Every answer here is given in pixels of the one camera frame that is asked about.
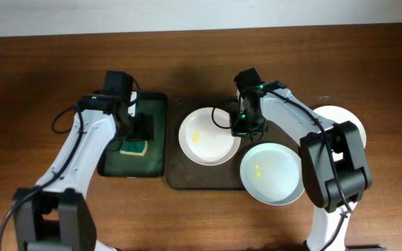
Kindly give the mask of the green and yellow sponge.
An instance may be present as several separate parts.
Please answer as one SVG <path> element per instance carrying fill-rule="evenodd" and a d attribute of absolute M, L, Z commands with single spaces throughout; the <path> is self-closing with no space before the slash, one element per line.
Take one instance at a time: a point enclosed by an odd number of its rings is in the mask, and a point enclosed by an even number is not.
<path fill-rule="evenodd" d="M 135 141 L 135 142 L 127 142 L 125 141 L 119 152 L 123 155 L 132 155 L 132 156 L 145 156 L 148 149 L 148 141 Z"/>

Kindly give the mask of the pink plate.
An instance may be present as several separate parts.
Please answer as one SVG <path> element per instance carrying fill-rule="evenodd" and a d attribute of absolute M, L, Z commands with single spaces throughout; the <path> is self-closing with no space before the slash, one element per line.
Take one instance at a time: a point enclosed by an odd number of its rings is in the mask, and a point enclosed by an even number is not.
<path fill-rule="evenodd" d="M 241 138 L 232 136 L 225 127 L 230 122 L 229 114 L 222 109 L 203 107 L 191 112 L 182 121 L 178 140 L 184 155 L 204 166 L 215 166 L 230 160 L 238 151 Z"/>

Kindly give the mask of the white plate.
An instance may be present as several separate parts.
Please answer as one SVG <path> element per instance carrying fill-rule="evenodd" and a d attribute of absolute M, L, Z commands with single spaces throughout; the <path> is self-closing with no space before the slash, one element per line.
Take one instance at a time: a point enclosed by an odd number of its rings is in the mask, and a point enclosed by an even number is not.
<path fill-rule="evenodd" d="M 334 106 L 334 105 L 325 105 L 313 110 L 316 114 L 325 117 L 326 119 L 333 120 L 337 123 L 343 123 L 346 121 L 351 121 L 355 124 L 359 130 L 360 137 L 362 139 L 363 147 L 366 148 L 366 131 L 362 124 L 362 122 L 349 110 Z"/>

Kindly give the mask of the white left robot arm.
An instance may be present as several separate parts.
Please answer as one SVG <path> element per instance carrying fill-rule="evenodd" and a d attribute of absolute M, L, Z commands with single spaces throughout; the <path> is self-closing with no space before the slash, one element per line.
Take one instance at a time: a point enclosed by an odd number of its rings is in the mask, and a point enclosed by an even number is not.
<path fill-rule="evenodd" d="M 115 142 L 147 138 L 137 91 L 90 93 L 70 107 L 73 125 L 49 169 L 33 188 L 20 188 L 8 213 L 18 250 L 110 250 L 98 240 L 86 196 L 101 157 Z"/>

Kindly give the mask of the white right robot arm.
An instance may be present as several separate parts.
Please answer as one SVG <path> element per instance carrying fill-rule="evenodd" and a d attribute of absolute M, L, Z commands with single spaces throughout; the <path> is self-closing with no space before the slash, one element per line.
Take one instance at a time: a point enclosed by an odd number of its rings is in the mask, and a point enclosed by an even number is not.
<path fill-rule="evenodd" d="M 238 114 L 231 126 L 247 135 L 264 134 L 271 121 L 296 141 L 301 175 L 313 202 L 313 225 L 307 250 L 346 250 L 350 217 L 372 185 L 371 170 L 358 127 L 316 114 L 277 80 L 237 84 Z"/>

